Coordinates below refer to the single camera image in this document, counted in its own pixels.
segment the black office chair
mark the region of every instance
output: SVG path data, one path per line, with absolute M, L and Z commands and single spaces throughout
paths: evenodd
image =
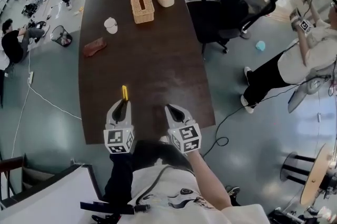
M 274 0 L 193 1 L 187 6 L 202 54 L 207 43 L 218 42 L 227 53 L 226 43 L 247 30 L 258 18 L 273 12 Z

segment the white cup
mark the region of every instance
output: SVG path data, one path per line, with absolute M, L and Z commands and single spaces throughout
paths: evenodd
M 115 34 L 118 30 L 116 20 L 111 17 L 104 22 L 104 26 L 110 34 Z

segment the blue object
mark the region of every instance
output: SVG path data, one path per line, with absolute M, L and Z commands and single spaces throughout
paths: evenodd
M 257 44 L 256 44 L 256 46 L 255 46 L 258 50 L 260 50 L 260 51 L 264 51 L 264 49 L 265 49 L 265 43 L 264 43 L 264 41 L 259 41 L 259 42 L 257 42 Z

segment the wooden tabletop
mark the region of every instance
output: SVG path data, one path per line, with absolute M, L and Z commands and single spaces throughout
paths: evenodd
M 188 109 L 200 128 L 215 124 L 207 77 L 185 0 L 163 8 L 152 0 L 154 21 L 135 24 L 130 0 L 86 0 L 82 19 L 79 89 L 87 144 L 104 143 L 106 114 L 128 88 L 137 139 L 158 139 L 168 129 L 164 106 Z M 118 31 L 104 27 L 116 19 Z M 103 37 L 107 47 L 85 58 L 83 47 Z
M 329 149 L 329 146 L 325 144 L 318 153 L 318 156 L 306 180 L 301 195 L 301 204 L 305 205 L 314 200 L 320 184 L 322 183 L 323 178 L 326 174 L 326 171 L 328 170 L 330 161 L 331 151 Z

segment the floor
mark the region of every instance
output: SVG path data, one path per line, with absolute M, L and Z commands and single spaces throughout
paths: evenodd
M 49 8 L 59 0 L 49 0 L 36 14 L 35 20 L 45 17 Z M 32 87 L 60 108 L 80 116 L 78 99 L 78 40 L 81 14 L 74 12 L 85 0 L 73 1 L 73 10 L 55 7 L 48 22 L 51 28 L 62 24 L 73 36 L 73 43 L 63 48 L 50 41 L 31 52 L 30 69 L 34 71 Z M 25 23 L 21 15 L 23 2 L 11 2 L 2 20 L 11 17 L 14 27 Z M 251 28 L 249 40 L 236 38 L 228 44 L 229 53 L 222 54 L 216 44 L 207 46 L 205 68 L 217 125 L 240 107 L 240 94 L 245 90 L 243 67 L 255 69 L 277 55 L 295 38 L 286 22 L 267 17 L 259 19 Z M 255 44 L 263 40 L 264 52 Z M 28 60 L 15 67 L 5 80 L 4 108 L 0 110 L 0 151 L 3 158 L 12 155 L 15 131 L 27 95 Z M 287 89 L 273 90 L 273 96 Z M 327 96 L 328 89 L 308 96 L 292 114 L 287 102 L 292 90 L 262 102 L 249 115 L 243 109 L 228 118 L 219 129 L 218 137 L 226 136 L 229 144 L 217 147 L 205 158 L 224 185 L 240 186 L 238 201 L 242 205 L 260 203 L 266 212 L 275 207 L 286 207 L 298 197 L 300 186 L 280 180 L 280 167 L 286 156 L 296 151 L 310 157 L 318 153 L 324 143 L 331 147 L 336 139 L 335 98 Z M 318 123 L 317 113 L 322 121 Z M 216 126 L 203 129 L 201 152 L 213 144 Z M 26 153 L 29 163 L 42 170 L 58 172 L 70 164 L 70 159 L 90 163 L 103 190 L 111 172 L 112 163 L 103 145 L 86 145 L 82 123 L 52 107 L 30 91 L 18 131 L 14 157 Z

